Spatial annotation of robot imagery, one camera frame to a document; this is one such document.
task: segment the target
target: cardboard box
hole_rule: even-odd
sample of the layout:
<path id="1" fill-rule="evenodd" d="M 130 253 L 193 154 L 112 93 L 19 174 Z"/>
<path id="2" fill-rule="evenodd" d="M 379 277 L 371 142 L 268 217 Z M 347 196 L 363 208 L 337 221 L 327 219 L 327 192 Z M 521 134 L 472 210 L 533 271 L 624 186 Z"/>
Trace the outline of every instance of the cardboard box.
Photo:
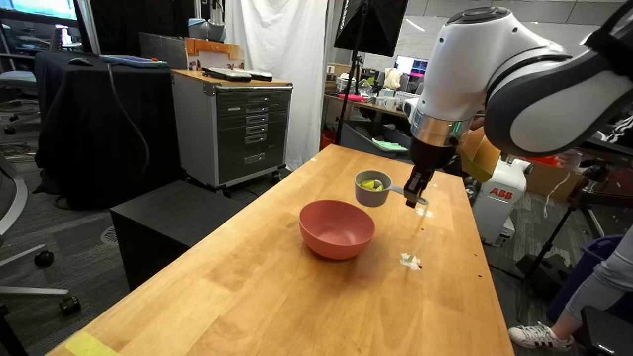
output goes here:
<path id="1" fill-rule="evenodd" d="M 545 164 L 533 164 L 529 172 L 529 192 L 547 198 L 553 190 L 569 176 L 571 170 L 555 168 Z M 585 176 L 571 172 L 569 182 L 565 182 L 553 200 L 567 204 L 577 186 L 585 184 Z"/>

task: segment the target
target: gray filing cabinet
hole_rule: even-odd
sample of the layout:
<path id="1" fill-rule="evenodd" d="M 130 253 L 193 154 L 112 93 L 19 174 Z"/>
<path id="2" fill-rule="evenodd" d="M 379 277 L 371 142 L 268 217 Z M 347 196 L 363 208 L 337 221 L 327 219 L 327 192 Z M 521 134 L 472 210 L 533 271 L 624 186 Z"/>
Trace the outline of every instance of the gray filing cabinet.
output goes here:
<path id="1" fill-rule="evenodd" d="M 225 188 L 284 166 L 292 83 L 175 71 L 173 91 L 181 164 L 195 180 Z"/>

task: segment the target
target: white curtain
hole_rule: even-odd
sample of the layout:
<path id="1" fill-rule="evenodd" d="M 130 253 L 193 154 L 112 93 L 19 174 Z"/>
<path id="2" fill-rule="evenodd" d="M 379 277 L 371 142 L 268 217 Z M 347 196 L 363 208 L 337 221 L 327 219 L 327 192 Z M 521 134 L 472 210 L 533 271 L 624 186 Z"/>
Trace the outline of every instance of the white curtain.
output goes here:
<path id="1" fill-rule="evenodd" d="M 298 168 L 319 152 L 327 0 L 228 0 L 226 39 L 248 69 L 294 81 L 286 162 Z"/>

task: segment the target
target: bowl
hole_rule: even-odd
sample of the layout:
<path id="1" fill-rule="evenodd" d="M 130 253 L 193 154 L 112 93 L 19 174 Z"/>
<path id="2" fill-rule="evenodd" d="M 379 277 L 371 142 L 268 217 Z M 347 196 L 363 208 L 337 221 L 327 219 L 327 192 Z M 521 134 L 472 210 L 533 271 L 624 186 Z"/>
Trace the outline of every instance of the bowl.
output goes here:
<path id="1" fill-rule="evenodd" d="M 355 186 L 357 186 L 357 200 L 363 206 L 377 208 L 389 200 L 393 180 L 385 172 L 365 170 L 357 176 Z"/>
<path id="2" fill-rule="evenodd" d="M 327 259 L 353 259 L 365 251 L 375 237 L 375 219 L 339 200 L 308 204 L 300 214 L 304 243 Z"/>

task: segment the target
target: black curtain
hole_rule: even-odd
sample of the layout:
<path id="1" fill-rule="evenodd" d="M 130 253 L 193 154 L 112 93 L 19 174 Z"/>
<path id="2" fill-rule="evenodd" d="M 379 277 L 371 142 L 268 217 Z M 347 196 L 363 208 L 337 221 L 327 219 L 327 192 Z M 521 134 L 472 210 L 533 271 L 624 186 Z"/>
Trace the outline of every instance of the black curtain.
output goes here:
<path id="1" fill-rule="evenodd" d="M 92 6 L 102 53 L 128 55 L 141 55 L 139 32 L 187 36 L 197 14 L 195 0 L 92 0 Z"/>

